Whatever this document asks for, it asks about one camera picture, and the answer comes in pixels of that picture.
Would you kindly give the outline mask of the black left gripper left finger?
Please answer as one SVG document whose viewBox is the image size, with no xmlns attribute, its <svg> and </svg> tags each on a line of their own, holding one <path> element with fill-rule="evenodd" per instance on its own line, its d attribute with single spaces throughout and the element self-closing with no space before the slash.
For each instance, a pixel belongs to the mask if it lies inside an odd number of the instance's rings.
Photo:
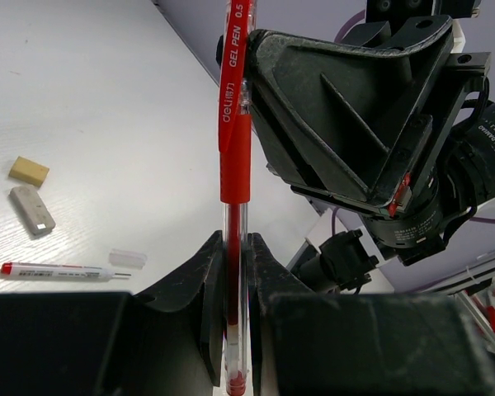
<svg viewBox="0 0 495 396">
<path fill-rule="evenodd" d="M 224 330 L 221 232 L 136 295 L 0 294 L 0 395 L 210 395 Z"/>
</svg>

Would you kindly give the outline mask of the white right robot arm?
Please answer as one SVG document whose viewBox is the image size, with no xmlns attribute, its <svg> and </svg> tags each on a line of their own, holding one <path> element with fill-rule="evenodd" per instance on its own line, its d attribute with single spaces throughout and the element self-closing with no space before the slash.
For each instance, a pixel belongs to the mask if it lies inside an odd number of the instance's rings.
<svg viewBox="0 0 495 396">
<path fill-rule="evenodd" d="M 455 51 L 477 1 L 369 1 L 336 42 L 248 37 L 253 123 L 291 190 L 357 213 L 383 259 L 443 252 L 495 198 L 487 53 Z"/>
</svg>

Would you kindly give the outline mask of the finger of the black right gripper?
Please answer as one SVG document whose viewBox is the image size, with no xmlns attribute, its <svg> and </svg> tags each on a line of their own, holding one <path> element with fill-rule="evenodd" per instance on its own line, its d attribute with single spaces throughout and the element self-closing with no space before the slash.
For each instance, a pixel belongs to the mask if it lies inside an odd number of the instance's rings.
<svg viewBox="0 0 495 396">
<path fill-rule="evenodd" d="M 306 195 L 384 212 L 427 139 L 408 122 L 451 46 L 448 16 L 412 17 L 374 48 L 254 31 L 247 73 L 266 160 Z"/>
</svg>

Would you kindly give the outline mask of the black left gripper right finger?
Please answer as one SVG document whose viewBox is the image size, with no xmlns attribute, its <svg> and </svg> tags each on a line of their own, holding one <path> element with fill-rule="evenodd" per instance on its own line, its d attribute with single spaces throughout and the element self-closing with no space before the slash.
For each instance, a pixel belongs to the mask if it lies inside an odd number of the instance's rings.
<svg viewBox="0 0 495 396">
<path fill-rule="evenodd" d="M 495 357 L 451 297 L 318 294 L 248 238 L 256 395 L 495 395 Z"/>
</svg>

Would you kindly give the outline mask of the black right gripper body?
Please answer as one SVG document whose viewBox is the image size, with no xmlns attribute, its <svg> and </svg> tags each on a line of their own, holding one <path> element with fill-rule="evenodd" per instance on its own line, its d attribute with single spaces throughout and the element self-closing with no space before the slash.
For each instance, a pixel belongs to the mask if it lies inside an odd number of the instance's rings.
<svg viewBox="0 0 495 396">
<path fill-rule="evenodd" d="M 495 101 L 488 53 L 453 54 L 419 120 L 430 140 L 403 179 L 397 209 L 363 217 L 384 260 L 405 266 L 445 251 L 453 234 L 495 198 Z"/>
</svg>

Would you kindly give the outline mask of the red gel pen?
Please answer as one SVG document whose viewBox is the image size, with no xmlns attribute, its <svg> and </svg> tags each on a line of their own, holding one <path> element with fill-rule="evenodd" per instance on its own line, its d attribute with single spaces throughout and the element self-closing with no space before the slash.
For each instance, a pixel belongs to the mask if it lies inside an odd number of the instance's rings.
<svg viewBox="0 0 495 396">
<path fill-rule="evenodd" d="M 226 2 L 219 79 L 219 178 L 224 203 L 225 369 L 229 395 L 244 395 L 247 381 L 248 203 L 251 198 L 251 93 L 245 77 L 255 1 Z"/>
</svg>

